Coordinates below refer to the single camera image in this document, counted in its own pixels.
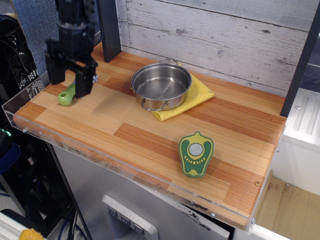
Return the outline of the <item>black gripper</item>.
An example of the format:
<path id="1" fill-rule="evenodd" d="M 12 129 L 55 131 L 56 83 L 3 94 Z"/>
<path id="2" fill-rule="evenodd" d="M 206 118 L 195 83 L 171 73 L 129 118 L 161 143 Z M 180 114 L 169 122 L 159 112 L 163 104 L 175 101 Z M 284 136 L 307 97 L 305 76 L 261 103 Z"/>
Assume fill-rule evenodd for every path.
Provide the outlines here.
<path id="1" fill-rule="evenodd" d="M 97 62 L 92 58 L 95 26 L 92 23 L 59 23 L 58 40 L 47 39 L 45 63 L 49 81 L 57 85 L 65 81 L 66 70 L 75 72 L 75 97 L 91 93 Z"/>

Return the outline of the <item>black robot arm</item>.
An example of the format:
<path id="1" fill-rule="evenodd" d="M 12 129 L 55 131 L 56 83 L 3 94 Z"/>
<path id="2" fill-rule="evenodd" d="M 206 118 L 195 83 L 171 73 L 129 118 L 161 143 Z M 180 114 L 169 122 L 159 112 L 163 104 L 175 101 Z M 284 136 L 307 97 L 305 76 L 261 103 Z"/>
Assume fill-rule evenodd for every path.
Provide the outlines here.
<path id="1" fill-rule="evenodd" d="M 49 81 L 57 85 L 65 81 L 67 70 L 75 73 L 75 97 L 91 93 L 98 63 L 92 58 L 95 23 L 93 0 L 57 0 L 58 40 L 47 39 L 45 63 Z"/>

